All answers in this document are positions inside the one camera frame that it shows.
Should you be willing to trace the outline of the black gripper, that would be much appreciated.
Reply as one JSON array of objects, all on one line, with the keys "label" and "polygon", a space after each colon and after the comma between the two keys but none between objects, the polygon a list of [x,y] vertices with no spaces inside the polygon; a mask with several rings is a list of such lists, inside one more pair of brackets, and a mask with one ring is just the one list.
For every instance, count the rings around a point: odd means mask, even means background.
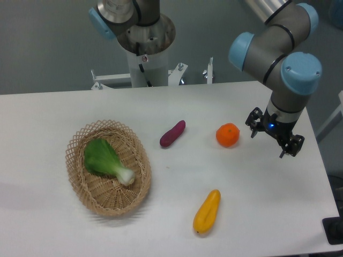
[{"label": "black gripper", "polygon": [[293,134],[293,128],[301,113],[301,111],[284,112],[279,109],[267,108],[263,114],[258,107],[255,107],[249,113],[245,124],[250,127],[251,138],[254,138],[258,132],[265,132],[276,139],[282,149],[280,158],[283,158],[284,155],[295,157],[305,140],[302,135]]}]

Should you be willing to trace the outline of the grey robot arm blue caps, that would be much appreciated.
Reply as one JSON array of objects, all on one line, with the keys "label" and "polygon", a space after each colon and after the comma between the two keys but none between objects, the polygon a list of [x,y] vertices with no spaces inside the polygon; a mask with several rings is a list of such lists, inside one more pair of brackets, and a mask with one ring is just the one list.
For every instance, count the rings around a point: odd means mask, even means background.
[{"label": "grey robot arm blue caps", "polygon": [[[240,34],[230,46],[229,61],[272,92],[265,111],[248,115],[253,135],[265,132],[283,154],[295,156],[304,137],[293,128],[322,75],[320,61],[296,52],[318,26],[316,10],[292,1],[246,1],[266,25],[261,35]],[[126,51],[133,87],[178,85],[181,72],[167,68],[167,50],[175,39],[173,22],[160,12],[159,1],[98,1],[88,16],[104,38],[116,39]]]}]

